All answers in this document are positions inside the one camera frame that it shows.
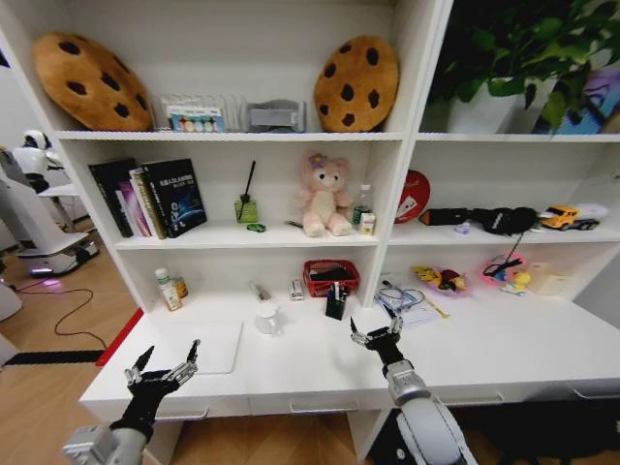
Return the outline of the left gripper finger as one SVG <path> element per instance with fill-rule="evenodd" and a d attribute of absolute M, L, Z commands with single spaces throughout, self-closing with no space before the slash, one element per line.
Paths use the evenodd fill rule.
<path fill-rule="evenodd" d="M 151 345 L 144 353 L 142 353 L 131 368 L 124 370 L 128 385 L 139 384 L 142 382 L 152 382 L 155 380 L 151 373 L 143 373 L 147 362 L 150 360 L 154 346 Z"/>
<path fill-rule="evenodd" d="M 178 383 L 180 386 L 190 380 L 198 371 L 197 359 L 198 348 L 201 340 L 195 339 L 187 355 L 186 361 L 173 368 L 169 373 L 169 380 Z"/>

